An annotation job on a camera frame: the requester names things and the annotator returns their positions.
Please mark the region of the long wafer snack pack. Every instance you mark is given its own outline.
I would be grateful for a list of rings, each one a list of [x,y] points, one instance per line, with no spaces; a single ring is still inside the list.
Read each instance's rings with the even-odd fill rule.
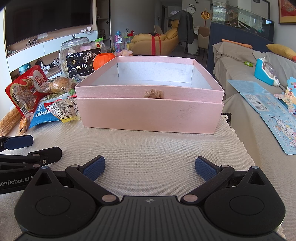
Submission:
[[[6,136],[21,120],[20,112],[13,108],[0,121],[0,136]]]

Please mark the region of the cartoon printed blue card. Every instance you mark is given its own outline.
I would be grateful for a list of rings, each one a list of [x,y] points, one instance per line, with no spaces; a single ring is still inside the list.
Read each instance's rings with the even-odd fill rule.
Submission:
[[[293,118],[290,114],[261,114],[260,117],[273,133],[283,151],[287,155],[295,155],[295,118]]]

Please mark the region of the dark coat on rack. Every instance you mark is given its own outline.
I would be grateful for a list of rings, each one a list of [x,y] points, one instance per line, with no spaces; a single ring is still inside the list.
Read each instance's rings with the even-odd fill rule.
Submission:
[[[175,15],[167,17],[169,21],[178,20],[178,36],[180,42],[192,44],[194,41],[194,24],[193,17],[187,11],[178,11]]]

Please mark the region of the black plum snack box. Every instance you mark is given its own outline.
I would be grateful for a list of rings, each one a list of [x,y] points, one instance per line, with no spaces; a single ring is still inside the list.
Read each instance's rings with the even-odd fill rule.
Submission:
[[[87,76],[94,72],[93,62],[101,53],[99,48],[72,53],[66,57],[67,70],[70,78],[76,75]]]

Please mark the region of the white tv cabinet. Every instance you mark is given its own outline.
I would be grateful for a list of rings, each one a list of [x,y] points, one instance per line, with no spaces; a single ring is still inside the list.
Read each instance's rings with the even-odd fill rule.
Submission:
[[[39,58],[45,58],[47,55],[59,54],[62,43],[72,40],[74,37],[86,37],[94,41],[98,37],[98,30],[92,28],[90,31],[83,32],[84,26],[64,28],[58,31],[41,34],[42,38],[37,39],[37,43],[29,47],[26,46],[29,39],[22,40],[12,45],[5,45],[6,51],[13,51],[12,54],[6,55],[10,77],[19,73],[20,66],[34,62]]]

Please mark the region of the glass fish tank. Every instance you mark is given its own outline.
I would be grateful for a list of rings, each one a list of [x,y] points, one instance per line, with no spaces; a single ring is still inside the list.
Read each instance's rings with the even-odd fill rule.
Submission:
[[[239,28],[269,41],[274,37],[269,1],[211,1],[212,22]]]

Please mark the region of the white red snack packet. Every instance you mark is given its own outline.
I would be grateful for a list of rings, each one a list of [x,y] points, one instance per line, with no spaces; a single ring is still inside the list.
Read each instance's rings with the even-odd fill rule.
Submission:
[[[45,108],[52,113],[56,118],[67,123],[70,121],[79,121],[81,116],[79,114],[78,106],[74,97],[67,97],[53,102],[44,103]]]

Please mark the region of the cream table cloth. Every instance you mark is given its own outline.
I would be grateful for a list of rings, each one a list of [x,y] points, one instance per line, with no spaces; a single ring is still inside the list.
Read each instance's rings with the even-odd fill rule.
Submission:
[[[82,121],[44,123],[30,129],[29,134],[33,145],[11,154],[59,147],[62,158],[51,165],[52,170],[83,165],[101,155],[106,166],[97,183],[118,197],[182,197],[204,182],[195,170],[199,156],[235,170],[246,171],[254,165],[224,119],[219,120],[212,135],[87,128]]]

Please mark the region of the grey covered sofa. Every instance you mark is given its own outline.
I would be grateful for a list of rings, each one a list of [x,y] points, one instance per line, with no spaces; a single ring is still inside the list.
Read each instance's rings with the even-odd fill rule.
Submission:
[[[213,44],[209,58],[232,127],[295,211],[295,61],[231,42]]]

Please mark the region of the pink plush toy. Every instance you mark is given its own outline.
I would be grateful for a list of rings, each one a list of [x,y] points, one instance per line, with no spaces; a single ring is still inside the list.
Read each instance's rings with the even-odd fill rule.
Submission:
[[[129,50],[122,50],[119,56],[132,56],[132,51]]]

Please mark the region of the blue snack bag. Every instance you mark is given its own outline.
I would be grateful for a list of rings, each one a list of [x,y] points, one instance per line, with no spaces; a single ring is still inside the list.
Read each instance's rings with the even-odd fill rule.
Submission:
[[[30,122],[29,129],[33,128],[34,126],[47,123],[47,122],[53,122],[53,121],[60,121],[60,119],[56,116],[54,116],[45,106],[44,103],[51,103],[58,101],[59,99],[72,99],[74,100],[74,97],[70,97],[66,92],[57,92],[49,94],[45,97],[43,97],[35,112],[33,115],[33,118]]]

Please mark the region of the pink gift box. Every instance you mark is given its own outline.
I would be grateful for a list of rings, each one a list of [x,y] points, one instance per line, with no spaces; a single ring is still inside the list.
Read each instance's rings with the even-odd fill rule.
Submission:
[[[190,58],[116,57],[75,90],[90,128],[213,134],[223,109],[224,90]]]

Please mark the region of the red framed wall picture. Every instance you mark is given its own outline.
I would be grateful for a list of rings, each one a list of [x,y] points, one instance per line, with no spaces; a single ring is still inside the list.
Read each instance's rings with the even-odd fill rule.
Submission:
[[[278,0],[279,24],[296,23],[296,0]]]

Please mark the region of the wrapped bread bun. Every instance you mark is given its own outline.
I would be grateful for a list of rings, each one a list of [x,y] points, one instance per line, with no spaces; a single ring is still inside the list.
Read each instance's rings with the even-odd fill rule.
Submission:
[[[40,92],[43,93],[56,93],[66,92],[68,94],[75,93],[75,86],[78,82],[73,78],[68,77],[56,77],[49,79],[41,85]]]

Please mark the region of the small green toy car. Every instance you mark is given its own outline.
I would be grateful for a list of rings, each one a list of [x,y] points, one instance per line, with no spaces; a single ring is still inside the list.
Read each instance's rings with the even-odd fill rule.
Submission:
[[[253,64],[251,62],[245,61],[244,65],[249,66],[249,67],[253,67]]]

